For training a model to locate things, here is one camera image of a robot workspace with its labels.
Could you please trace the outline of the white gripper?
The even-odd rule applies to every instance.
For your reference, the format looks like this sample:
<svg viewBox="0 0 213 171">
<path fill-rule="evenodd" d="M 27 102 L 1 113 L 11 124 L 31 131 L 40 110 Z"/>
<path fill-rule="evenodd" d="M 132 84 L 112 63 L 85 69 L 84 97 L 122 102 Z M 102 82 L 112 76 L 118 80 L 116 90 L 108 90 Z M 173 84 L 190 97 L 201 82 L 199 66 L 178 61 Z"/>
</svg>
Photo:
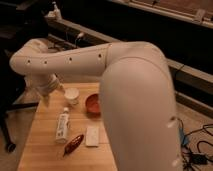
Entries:
<svg viewBox="0 0 213 171">
<path fill-rule="evenodd" d="M 34 86 L 41 97 L 48 97 L 55 90 L 64 92 L 64 87 L 55 74 L 36 75 Z"/>
</svg>

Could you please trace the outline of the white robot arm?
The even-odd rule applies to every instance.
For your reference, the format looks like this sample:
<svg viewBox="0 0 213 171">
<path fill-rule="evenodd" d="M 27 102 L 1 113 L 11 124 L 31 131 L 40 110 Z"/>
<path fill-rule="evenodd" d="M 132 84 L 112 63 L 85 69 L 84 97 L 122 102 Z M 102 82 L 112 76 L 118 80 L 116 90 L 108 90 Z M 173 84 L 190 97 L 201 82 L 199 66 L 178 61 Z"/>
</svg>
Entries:
<svg viewBox="0 0 213 171">
<path fill-rule="evenodd" d="M 144 41 L 50 53 L 39 39 L 10 59 L 21 75 L 98 75 L 104 126 L 118 171 L 183 171 L 172 78 L 162 51 Z"/>
</svg>

